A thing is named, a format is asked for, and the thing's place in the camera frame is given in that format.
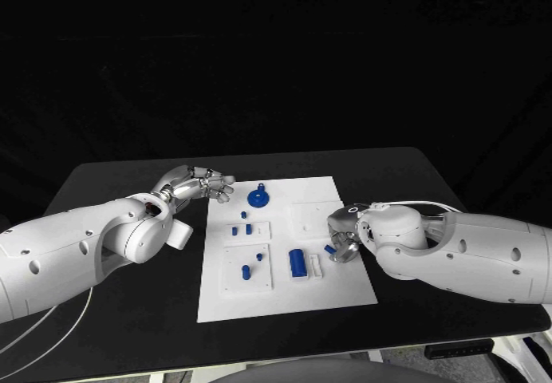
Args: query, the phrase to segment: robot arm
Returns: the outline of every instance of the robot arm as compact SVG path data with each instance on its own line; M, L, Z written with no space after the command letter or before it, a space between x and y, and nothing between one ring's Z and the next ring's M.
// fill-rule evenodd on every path
M550 229L491 215L449 211L425 217L400 205L356 207L336 211L327 223L357 235L390 277L491 302L552 303Z
M0 234L0 323L46 310L145 262L163 244L181 250L193 229L173 215L194 198L220 203L232 176L178 167L140 193L34 219Z

